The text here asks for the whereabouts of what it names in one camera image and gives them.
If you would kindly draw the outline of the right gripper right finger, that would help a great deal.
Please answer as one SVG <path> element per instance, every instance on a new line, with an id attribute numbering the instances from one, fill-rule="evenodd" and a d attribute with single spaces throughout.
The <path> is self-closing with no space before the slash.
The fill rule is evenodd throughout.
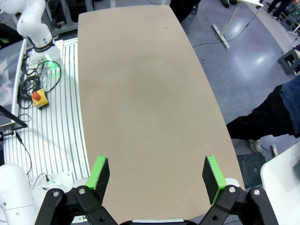
<path id="1" fill-rule="evenodd" d="M 243 225 L 279 225 L 265 190 L 247 192 L 227 184 L 215 156 L 205 157 L 202 178 L 211 208 L 199 225 L 224 225 L 229 215 L 238 216 Z"/>

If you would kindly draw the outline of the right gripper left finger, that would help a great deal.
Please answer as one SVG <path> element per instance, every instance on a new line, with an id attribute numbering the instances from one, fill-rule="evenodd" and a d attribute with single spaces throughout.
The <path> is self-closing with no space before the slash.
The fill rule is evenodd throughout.
<path id="1" fill-rule="evenodd" d="M 102 206 L 109 177 L 107 157 L 98 156 L 84 185 L 66 193 L 59 188 L 47 191 L 35 225 L 71 225 L 78 216 L 85 216 L 90 225 L 117 225 Z"/>

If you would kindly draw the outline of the white shoe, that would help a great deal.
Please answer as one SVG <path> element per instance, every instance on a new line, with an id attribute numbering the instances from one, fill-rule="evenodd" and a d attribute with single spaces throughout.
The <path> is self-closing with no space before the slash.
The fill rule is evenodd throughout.
<path id="1" fill-rule="evenodd" d="M 262 152 L 262 147 L 259 143 L 258 140 L 248 140 L 249 142 L 249 145 L 250 145 L 250 148 L 251 150 L 254 152 L 254 153 L 261 153 Z"/>

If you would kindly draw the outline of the white rounded side table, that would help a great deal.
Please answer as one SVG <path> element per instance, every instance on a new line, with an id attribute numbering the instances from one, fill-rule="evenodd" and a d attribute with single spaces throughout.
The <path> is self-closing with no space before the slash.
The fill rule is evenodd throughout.
<path id="1" fill-rule="evenodd" d="M 261 179 L 279 225 L 300 225 L 300 141 L 265 163 Z"/>

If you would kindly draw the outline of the person in denim jacket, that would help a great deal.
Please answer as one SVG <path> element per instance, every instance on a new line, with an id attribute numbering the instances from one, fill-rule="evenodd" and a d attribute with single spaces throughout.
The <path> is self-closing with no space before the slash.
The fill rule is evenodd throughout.
<path id="1" fill-rule="evenodd" d="M 249 115 L 226 125 L 232 139 L 259 140 L 264 136 L 300 137 L 300 75 L 278 85 Z"/>

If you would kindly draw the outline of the yellow emergency stop button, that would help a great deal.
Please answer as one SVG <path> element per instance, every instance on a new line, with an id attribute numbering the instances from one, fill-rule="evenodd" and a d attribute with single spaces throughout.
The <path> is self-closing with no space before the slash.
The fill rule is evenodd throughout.
<path id="1" fill-rule="evenodd" d="M 32 98 L 33 105 L 37 109 L 42 109 L 42 108 L 48 106 L 48 104 L 49 104 L 44 89 L 39 89 L 39 90 L 33 92 L 31 95 L 31 98 Z"/>

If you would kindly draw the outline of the black stand bar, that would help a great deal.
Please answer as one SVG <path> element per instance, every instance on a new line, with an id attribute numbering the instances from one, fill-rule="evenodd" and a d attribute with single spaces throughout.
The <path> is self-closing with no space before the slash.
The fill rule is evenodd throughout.
<path id="1" fill-rule="evenodd" d="M 28 127 L 26 122 L 22 121 L 21 119 L 19 119 L 16 116 L 14 116 L 10 111 L 8 111 L 6 108 L 4 108 L 1 105 L 0 105 L 0 115 L 6 117 L 8 119 L 11 119 L 14 123 L 19 125 L 18 127 L 11 128 L 13 131 Z"/>

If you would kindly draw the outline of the grey board white edge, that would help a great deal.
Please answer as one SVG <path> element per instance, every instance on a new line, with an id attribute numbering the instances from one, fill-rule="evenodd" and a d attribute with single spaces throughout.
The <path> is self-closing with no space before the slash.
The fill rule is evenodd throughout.
<path id="1" fill-rule="evenodd" d="M 18 114 L 18 86 L 21 67 L 27 49 L 27 40 L 22 40 L 0 50 L 0 106 Z"/>

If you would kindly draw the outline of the grey step stool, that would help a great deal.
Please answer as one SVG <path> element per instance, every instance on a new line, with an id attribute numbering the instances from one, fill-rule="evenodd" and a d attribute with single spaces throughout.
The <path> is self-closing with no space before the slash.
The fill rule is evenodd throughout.
<path id="1" fill-rule="evenodd" d="M 294 48 L 282 55 L 277 62 L 282 66 L 286 75 L 300 73 L 300 51 Z"/>

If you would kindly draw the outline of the grey metal cart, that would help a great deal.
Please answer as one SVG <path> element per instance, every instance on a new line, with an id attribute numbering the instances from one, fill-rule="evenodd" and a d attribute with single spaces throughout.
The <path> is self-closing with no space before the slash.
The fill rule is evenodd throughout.
<path id="1" fill-rule="evenodd" d="M 288 33 L 299 36 L 300 35 L 300 3 L 298 1 L 292 3 L 284 13 L 287 13 L 281 24 L 288 31 Z"/>

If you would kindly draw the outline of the distant person dark trousers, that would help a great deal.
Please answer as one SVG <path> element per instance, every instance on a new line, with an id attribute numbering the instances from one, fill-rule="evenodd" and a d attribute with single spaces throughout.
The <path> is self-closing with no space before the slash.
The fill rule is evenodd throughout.
<path id="1" fill-rule="evenodd" d="M 272 18 L 279 21 L 280 14 L 292 3 L 293 0 L 273 0 L 267 8 L 267 13 L 271 13 L 275 9 L 275 6 L 279 3 L 276 11 L 271 15 Z"/>

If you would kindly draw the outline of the grey metal frame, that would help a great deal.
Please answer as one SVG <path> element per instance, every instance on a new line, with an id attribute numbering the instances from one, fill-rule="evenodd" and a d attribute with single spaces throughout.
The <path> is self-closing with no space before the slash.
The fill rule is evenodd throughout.
<path id="1" fill-rule="evenodd" d="M 50 33 L 54 39 L 57 39 L 60 34 L 76 30 L 78 23 L 74 22 L 71 18 L 69 5 L 66 0 L 58 0 L 62 6 L 63 19 L 66 21 L 65 24 L 56 26 L 56 21 L 51 15 L 49 4 L 54 3 L 54 0 L 45 0 L 45 10 L 42 16 L 42 21 L 48 26 Z"/>

